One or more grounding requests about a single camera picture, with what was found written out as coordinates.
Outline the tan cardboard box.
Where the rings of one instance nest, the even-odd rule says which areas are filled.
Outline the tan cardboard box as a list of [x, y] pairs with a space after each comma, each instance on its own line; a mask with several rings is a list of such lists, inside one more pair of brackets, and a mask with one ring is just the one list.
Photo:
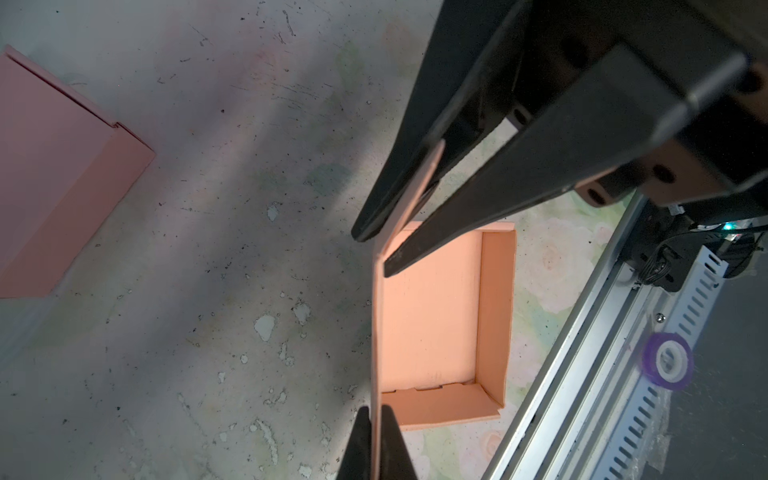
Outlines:
[[415, 237], [418, 201], [442, 157], [439, 141], [376, 236], [373, 250], [371, 478], [384, 476], [386, 418], [406, 430], [499, 418], [505, 405], [517, 232], [494, 222], [386, 276]]

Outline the pink cardboard box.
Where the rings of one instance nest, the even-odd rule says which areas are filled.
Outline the pink cardboard box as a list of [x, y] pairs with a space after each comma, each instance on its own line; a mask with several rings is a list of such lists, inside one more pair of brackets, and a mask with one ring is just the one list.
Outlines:
[[1, 53], [1, 296], [45, 297], [155, 157], [93, 102]]

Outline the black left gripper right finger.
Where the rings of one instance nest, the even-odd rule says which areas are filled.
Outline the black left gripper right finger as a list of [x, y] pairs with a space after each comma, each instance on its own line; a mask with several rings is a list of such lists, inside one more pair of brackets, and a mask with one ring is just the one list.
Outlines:
[[417, 480], [417, 474], [405, 444], [395, 413], [382, 407], [379, 478], [381, 480]]

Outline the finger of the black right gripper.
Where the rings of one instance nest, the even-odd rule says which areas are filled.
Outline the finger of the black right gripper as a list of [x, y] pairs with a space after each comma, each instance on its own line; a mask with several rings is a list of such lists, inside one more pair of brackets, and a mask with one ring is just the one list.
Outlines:
[[440, 205], [383, 264], [392, 277], [459, 236], [647, 156], [744, 76], [734, 48], [693, 62], [704, 90], [688, 100], [618, 43]]
[[391, 152], [351, 235], [376, 236], [424, 157], [444, 151], [421, 199], [477, 146], [512, 106], [529, 1], [446, 1], [442, 4]]

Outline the purple tape roll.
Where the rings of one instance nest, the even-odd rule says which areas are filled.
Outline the purple tape roll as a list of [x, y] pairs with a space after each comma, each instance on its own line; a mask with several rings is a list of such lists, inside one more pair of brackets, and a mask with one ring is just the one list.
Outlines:
[[692, 350], [677, 333], [653, 333], [643, 348], [641, 369], [652, 384], [670, 391], [680, 391], [693, 377]]

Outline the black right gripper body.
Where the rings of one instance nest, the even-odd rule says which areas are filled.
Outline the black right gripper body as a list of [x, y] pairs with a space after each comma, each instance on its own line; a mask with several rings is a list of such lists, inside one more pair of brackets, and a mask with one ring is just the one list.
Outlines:
[[515, 91], [592, 206], [766, 193], [763, 1], [537, 1]]

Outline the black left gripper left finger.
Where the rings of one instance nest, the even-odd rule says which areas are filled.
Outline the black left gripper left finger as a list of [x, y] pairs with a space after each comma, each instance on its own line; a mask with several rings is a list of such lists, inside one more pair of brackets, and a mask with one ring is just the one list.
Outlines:
[[371, 477], [371, 420], [367, 406], [355, 417], [346, 449], [337, 471], [337, 480], [369, 480]]

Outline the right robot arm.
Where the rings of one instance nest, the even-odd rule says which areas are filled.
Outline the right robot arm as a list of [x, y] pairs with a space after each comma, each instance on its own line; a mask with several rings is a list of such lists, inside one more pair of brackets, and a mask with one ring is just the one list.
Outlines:
[[643, 194], [624, 256], [675, 292], [701, 247], [767, 231], [763, 1], [446, 1], [392, 150], [354, 226], [408, 219], [503, 120], [517, 133], [400, 247], [393, 276], [460, 235], [575, 191]]

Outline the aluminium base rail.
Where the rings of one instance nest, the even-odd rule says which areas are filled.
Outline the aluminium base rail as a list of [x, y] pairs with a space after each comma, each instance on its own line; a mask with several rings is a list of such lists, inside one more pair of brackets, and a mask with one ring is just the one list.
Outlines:
[[641, 477], [672, 396], [643, 375], [645, 343], [653, 333], [677, 333], [692, 349], [727, 268], [701, 249], [677, 292], [643, 284], [621, 251], [646, 205], [642, 196], [628, 204], [486, 478]]

